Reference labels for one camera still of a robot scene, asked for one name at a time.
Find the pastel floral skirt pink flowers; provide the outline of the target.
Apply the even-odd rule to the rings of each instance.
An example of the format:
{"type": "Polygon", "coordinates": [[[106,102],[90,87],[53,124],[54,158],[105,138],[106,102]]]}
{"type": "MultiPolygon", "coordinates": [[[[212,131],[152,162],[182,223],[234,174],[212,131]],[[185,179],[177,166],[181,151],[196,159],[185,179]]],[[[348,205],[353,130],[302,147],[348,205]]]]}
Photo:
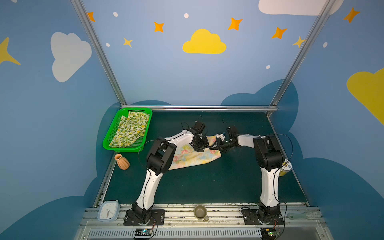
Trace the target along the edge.
{"type": "Polygon", "coordinates": [[[197,152],[191,145],[192,134],[180,133],[166,138],[166,141],[177,146],[173,162],[169,170],[176,170],[197,165],[210,163],[221,157],[219,150],[204,148],[202,152],[197,152]]]}

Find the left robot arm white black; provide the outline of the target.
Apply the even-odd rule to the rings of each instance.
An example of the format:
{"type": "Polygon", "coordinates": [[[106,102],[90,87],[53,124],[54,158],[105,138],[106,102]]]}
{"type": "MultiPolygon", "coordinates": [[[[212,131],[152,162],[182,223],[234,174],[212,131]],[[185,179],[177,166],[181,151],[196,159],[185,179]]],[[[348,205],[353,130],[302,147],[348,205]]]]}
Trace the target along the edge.
{"type": "Polygon", "coordinates": [[[197,152],[209,146],[208,138],[194,130],[183,130],[168,137],[157,138],[147,155],[146,179],[142,191],[132,205],[136,217],[144,222],[151,213],[159,183],[170,169],[177,148],[190,144],[197,152]]]}

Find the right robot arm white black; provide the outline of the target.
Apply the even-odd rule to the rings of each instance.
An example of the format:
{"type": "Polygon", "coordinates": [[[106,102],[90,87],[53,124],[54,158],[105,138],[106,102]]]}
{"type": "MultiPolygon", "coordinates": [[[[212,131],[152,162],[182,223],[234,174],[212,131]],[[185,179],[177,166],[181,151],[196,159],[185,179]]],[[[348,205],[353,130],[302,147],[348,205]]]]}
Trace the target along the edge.
{"type": "Polygon", "coordinates": [[[279,215],[279,174],[286,158],[276,136],[237,135],[227,138],[224,135],[217,135],[216,142],[212,146],[213,149],[221,152],[233,147],[248,147],[255,150],[256,160],[262,173],[259,213],[263,217],[279,215]]]}

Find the tape roll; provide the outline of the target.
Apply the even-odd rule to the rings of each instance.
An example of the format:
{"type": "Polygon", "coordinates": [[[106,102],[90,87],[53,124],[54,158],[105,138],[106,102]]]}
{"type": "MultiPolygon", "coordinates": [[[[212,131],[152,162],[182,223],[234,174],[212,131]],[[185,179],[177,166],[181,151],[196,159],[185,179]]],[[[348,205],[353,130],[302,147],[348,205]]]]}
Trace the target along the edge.
{"type": "Polygon", "coordinates": [[[280,177],[285,176],[287,173],[289,173],[292,170],[292,168],[293,168],[292,163],[288,159],[285,159],[285,161],[283,162],[282,168],[280,169],[279,176],[280,177]]]}

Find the olive ceramic mug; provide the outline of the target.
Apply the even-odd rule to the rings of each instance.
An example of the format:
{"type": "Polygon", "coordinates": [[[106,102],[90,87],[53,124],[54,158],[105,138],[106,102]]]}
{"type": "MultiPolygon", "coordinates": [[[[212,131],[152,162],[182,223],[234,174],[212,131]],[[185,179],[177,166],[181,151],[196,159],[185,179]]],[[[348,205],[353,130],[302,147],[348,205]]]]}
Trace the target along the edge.
{"type": "Polygon", "coordinates": [[[209,220],[207,208],[204,205],[197,205],[194,208],[194,216],[199,221],[209,220]]]}

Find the terracotta ribbed vase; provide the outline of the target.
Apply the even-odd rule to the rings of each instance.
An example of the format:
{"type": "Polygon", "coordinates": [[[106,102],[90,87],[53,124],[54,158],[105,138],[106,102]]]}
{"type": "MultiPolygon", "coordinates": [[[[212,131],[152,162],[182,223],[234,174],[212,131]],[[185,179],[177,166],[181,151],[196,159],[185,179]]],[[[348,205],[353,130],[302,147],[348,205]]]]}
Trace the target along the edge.
{"type": "Polygon", "coordinates": [[[130,167],[129,161],[122,154],[116,154],[114,158],[121,170],[127,170],[130,167]]]}

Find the right green circuit board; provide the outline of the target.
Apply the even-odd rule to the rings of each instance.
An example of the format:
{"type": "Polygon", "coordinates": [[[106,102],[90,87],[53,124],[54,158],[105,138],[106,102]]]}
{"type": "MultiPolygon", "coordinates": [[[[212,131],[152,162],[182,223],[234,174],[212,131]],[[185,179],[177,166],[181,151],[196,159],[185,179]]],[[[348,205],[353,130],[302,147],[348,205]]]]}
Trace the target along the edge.
{"type": "Polygon", "coordinates": [[[280,234],[274,229],[262,228],[261,235],[261,240],[275,240],[280,234]]]}

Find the green circuit board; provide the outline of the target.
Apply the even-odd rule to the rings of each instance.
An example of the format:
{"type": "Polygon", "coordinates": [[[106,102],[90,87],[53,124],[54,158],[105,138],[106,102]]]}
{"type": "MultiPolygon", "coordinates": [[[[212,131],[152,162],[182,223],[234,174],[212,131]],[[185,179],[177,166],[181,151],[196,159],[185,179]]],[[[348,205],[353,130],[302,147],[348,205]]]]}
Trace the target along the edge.
{"type": "Polygon", "coordinates": [[[148,229],[148,228],[145,228],[145,229],[135,229],[135,232],[134,232],[134,239],[135,240],[139,240],[139,239],[144,239],[144,240],[148,240],[150,239],[154,234],[154,230],[153,229],[148,229]]]}
{"type": "Polygon", "coordinates": [[[274,229],[262,228],[261,235],[261,240],[275,240],[280,234],[274,229]]]}

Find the left green circuit board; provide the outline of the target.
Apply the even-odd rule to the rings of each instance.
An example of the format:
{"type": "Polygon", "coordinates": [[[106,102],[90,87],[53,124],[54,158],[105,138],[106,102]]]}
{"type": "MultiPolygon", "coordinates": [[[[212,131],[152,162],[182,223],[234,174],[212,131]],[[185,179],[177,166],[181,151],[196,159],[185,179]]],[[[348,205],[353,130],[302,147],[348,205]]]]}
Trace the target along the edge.
{"type": "Polygon", "coordinates": [[[135,229],[135,232],[134,232],[134,239],[135,240],[139,240],[139,239],[144,239],[144,240],[148,240],[150,239],[154,234],[154,230],[153,229],[148,229],[148,228],[145,228],[145,229],[135,229]]]}

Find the white square clock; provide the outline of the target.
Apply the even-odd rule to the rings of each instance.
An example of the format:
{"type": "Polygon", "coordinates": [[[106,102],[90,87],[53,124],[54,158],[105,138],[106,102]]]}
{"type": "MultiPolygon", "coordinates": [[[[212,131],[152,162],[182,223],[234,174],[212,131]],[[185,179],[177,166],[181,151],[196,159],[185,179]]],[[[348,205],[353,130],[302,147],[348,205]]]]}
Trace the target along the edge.
{"type": "Polygon", "coordinates": [[[120,214],[120,203],[118,201],[104,202],[98,212],[98,221],[113,222],[120,214]]]}

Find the aluminium frame back rail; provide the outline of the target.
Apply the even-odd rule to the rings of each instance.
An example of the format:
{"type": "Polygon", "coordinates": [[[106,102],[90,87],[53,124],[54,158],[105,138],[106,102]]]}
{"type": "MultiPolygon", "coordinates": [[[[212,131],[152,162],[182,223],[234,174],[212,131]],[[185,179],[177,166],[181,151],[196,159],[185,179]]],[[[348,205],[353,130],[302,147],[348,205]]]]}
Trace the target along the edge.
{"type": "Polygon", "coordinates": [[[146,106],[122,105],[121,108],[149,108],[158,112],[276,112],[276,106],[146,106]]]}

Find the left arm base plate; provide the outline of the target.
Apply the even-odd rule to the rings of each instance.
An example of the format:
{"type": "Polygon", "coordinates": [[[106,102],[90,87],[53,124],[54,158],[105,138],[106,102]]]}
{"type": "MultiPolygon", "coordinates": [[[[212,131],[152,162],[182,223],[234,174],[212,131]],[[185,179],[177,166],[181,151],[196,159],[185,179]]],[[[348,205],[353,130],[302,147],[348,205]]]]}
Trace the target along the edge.
{"type": "Polygon", "coordinates": [[[163,226],[165,220],[165,210],[151,210],[151,213],[142,221],[137,217],[133,210],[126,211],[124,217],[124,226],[149,226],[155,224],[156,226],[163,226]]]}

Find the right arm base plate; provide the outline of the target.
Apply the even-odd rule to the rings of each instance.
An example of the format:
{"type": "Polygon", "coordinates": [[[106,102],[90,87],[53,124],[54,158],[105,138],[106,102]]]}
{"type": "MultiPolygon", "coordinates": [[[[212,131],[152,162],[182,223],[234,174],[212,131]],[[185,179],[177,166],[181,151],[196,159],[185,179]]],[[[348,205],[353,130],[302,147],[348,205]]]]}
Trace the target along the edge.
{"type": "Polygon", "coordinates": [[[260,219],[258,216],[258,209],[242,208],[240,210],[243,215],[245,225],[284,225],[284,218],[282,215],[260,219]]]}

